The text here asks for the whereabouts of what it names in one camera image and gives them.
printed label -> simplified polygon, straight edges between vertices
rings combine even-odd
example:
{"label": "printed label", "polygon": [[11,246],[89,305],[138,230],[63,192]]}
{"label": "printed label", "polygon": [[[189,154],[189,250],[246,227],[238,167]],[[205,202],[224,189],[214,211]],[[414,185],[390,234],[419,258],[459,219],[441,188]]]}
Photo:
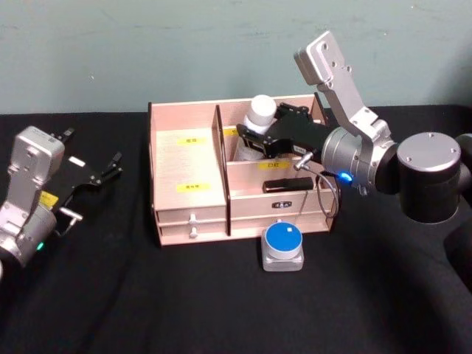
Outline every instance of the printed label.
{"label": "printed label", "polygon": [[274,161],[274,162],[260,162],[259,168],[261,170],[278,170],[282,168],[289,168],[290,162],[288,161]]}
{"label": "printed label", "polygon": [[209,190],[211,188],[209,183],[186,183],[186,184],[178,184],[177,185],[177,192],[185,193],[185,192],[201,192],[203,190]]}
{"label": "printed label", "polygon": [[179,139],[177,143],[179,145],[199,145],[205,144],[207,142],[206,137],[199,137],[199,136],[190,136],[188,138]]}
{"label": "printed label", "polygon": [[278,201],[276,203],[272,203],[272,208],[274,209],[290,208],[291,206],[292,206],[291,201]]}
{"label": "printed label", "polygon": [[39,202],[50,210],[58,202],[58,199],[59,198],[55,195],[42,191],[39,197]]}
{"label": "printed label", "polygon": [[223,135],[224,136],[235,136],[235,135],[237,135],[237,129],[236,128],[224,128],[223,129]]}

drawer handle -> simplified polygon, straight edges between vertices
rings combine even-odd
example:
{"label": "drawer handle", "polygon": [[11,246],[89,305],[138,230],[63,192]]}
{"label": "drawer handle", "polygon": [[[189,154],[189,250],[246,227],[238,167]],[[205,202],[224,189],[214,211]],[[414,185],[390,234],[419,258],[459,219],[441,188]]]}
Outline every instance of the drawer handle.
{"label": "drawer handle", "polygon": [[197,236],[198,236],[197,228],[196,228],[196,227],[192,227],[192,231],[190,231],[189,237],[190,237],[190,238],[197,238]]}

wooden organizer box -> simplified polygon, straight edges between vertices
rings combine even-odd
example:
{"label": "wooden organizer box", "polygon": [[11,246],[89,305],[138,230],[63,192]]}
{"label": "wooden organizer box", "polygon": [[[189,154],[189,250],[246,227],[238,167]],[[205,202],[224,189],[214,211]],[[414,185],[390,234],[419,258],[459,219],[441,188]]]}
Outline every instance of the wooden organizer box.
{"label": "wooden organizer box", "polygon": [[[277,105],[310,107],[313,120],[325,123],[314,95],[274,99]],[[250,102],[150,103],[152,211],[162,246],[259,237],[277,219],[294,223],[304,233],[330,230],[332,219],[323,214],[316,190],[263,193],[264,181],[314,180],[308,171],[295,171],[299,156],[232,161],[236,124],[243,121]],[[310,168],[322,170],[313,162]],[[320,186],[324,208],[333,210],[331,190]],[[290,207],[274,207],[288,201]]]}

blue indicator light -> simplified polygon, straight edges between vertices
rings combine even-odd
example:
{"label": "blue indicator light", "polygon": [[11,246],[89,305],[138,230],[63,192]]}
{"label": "blue indicator light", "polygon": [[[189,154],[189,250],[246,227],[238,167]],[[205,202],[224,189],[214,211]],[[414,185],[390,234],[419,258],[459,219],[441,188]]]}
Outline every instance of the blue indicator light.
{"label": "blue indicator light", "polygon": [[353,177],[349,173],[345,173],[345,172],[340,173],[339,178],[348,183],[353,181]]}

black tablecloth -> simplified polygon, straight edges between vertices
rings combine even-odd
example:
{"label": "black tablecloth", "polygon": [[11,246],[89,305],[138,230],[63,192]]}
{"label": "black tablecloth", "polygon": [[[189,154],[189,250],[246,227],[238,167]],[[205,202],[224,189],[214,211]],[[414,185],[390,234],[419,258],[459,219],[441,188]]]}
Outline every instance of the black tablecloth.
{"label": "black tablecloth", "polygon": [[[397,141],[472,131],[457,106],[374,108]],[[85,215],[0,284],[0,353],[472,353],[472,294],[443,239],[471,216],[415,223],[396,197],[343,191],[333,231],[307,235],[300,272],[266,273],[258,240],[161,248],[150,217],[148,117],[0,117],[0,196],[14,136],[74,127],[69,152],[124,173],[71,208]]]}

